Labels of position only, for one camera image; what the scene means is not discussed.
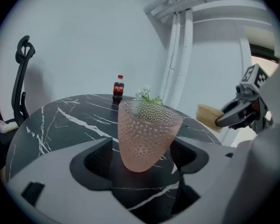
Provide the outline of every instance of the black marble table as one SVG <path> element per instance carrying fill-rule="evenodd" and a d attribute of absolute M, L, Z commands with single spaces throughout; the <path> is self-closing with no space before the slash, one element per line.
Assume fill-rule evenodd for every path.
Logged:
<path fill-rule="evenodd" d="M 124 96 L 123 100 L 133 97 Z M 195 119 L 178 112 L 183 123 L 177 136 L 220 145 L 217 138 Z M 33 113 L 18 129 L 7 153 L 6 180 L 43 154 L 104 137 L 113 138 L 113 155 L 120 155 L 117 137 L 118 105 L 112 95 L 79 95 L 64 98 L 43 106 Z M 170 150 L 152 167 L 165 177 L 158 186 L 114 187 L 117 195 L 132 196 L 121 203 L 146 223 L 158 223 L 171 218 L 180 176 L 173 163 Z M 156 207 L 164 206 L 162 213 Z"/>

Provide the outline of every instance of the brown sponge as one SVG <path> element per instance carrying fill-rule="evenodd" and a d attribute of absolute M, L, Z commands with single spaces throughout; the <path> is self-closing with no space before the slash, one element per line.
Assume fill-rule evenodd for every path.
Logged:
<path fill-rule="evenodd" d="M 219 133 L 221 132 L 222 128 L 216 125 L 216 119 L 218 119 L 223 114 L 224 113 L 221 110 L 217 110 L 208 105 L 198 105 L 196 119 Z"/>

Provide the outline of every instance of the soda bottle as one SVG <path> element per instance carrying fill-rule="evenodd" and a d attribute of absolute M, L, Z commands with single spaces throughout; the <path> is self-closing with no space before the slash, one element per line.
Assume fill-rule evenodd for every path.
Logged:
<path fill-rule="evenodd" d="M 122 82 L 123 76 L 119 75 L 118 76 L 118 82 L 114 83 L 114 88 L 113 88 L 113 102 L 114 103 L 120 103 L 122 101 L 122 94 L 123 94 L 123 89 L 125 87 L 125 84 Z"/>

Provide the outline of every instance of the pink cup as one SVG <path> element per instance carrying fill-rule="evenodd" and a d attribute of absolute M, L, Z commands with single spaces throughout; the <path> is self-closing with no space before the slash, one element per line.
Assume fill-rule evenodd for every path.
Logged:
<path fill-rule="evenodd" d="M 162 105 L 130 100 L 119 104 L 118 139 L 127 169 L 144 172 L 170 147 L 182 125 L 182 117 Z"/>

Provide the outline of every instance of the dark cola liquid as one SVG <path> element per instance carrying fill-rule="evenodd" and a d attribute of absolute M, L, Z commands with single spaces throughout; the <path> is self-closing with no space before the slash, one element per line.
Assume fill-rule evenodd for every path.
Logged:
<path fill-rule="evenodd" d="M 112 97 L 114 103 L 120 103 L 122 101 L 124 87 L 125 84 L 123 83 L 119 83 L 119 82 L 114 83 L 113 97 Z"/>

